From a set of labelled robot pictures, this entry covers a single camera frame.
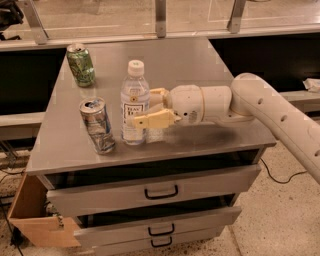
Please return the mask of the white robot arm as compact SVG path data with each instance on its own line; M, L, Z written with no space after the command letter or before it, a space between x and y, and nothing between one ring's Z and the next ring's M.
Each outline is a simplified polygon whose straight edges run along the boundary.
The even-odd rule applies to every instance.
M150 109L134 114L135 128L215 124L220 127L261 121L320 183L320 125L257 75L242 73L229 86L180 85L150 91Z

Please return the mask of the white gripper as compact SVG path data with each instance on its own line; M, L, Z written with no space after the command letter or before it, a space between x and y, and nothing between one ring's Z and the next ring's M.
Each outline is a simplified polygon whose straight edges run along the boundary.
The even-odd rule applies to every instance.
M168 106L170 109L135 116L134 127L168 128L175 123L181 126L197 125L201 122L204 113L203 94L196 85L180 85L170 92L165 88L151 89L149 106L154 107L158 104Z

